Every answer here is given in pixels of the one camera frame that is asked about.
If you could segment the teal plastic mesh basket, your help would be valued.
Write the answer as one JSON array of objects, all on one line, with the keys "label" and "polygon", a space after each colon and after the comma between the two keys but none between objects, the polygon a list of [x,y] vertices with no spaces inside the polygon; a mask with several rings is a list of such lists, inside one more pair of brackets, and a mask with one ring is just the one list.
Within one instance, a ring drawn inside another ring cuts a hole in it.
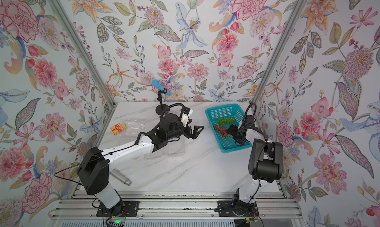
[{"label": "teal plastic mesh basket", "polygon": [[231,125],[238,128],[243,120],[244,112],[238,104],[208,108],[205,110],[205,114],[222,153],[229,153],[251,147],[250,142],[245,142],[244,145],[238,144],[233,139],[233,135],[227,132]]}]

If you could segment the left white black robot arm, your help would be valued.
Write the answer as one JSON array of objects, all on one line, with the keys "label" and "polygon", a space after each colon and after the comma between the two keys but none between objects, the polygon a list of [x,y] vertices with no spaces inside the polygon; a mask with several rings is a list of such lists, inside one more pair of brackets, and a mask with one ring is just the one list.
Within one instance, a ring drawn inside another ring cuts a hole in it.
[{"label": "left white black robot arm", "polygon": [[89,149],[79,164],[77,175],[87,195],[95,196],[101,210],[112,217],[127,212],[127,205],[109,182],[109,174],[123,163],[141,155],[154,153],[175,138],[197,139],[204,126],[192,126],[193,110],[182,103],[174,103],[162,110],[158,124],[148,132],[140,132],[134,142],[114,148]]}]

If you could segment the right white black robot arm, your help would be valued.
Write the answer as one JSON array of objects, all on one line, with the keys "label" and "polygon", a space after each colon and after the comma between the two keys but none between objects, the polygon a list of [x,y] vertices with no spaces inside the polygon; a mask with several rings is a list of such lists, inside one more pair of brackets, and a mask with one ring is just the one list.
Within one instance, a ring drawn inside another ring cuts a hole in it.
[{"label": "right white black robot arm", "polygon": [[248,161],[248,179],[229,201],[218,201],[214,210],[219,217],[259,217],[256,198],[262,189],[279,180],[283,172],[283,145],[270,140],[255,126],[253,115],[245,115],[241,126],[230,126],[227,133],[238,144],[252,144]]}]

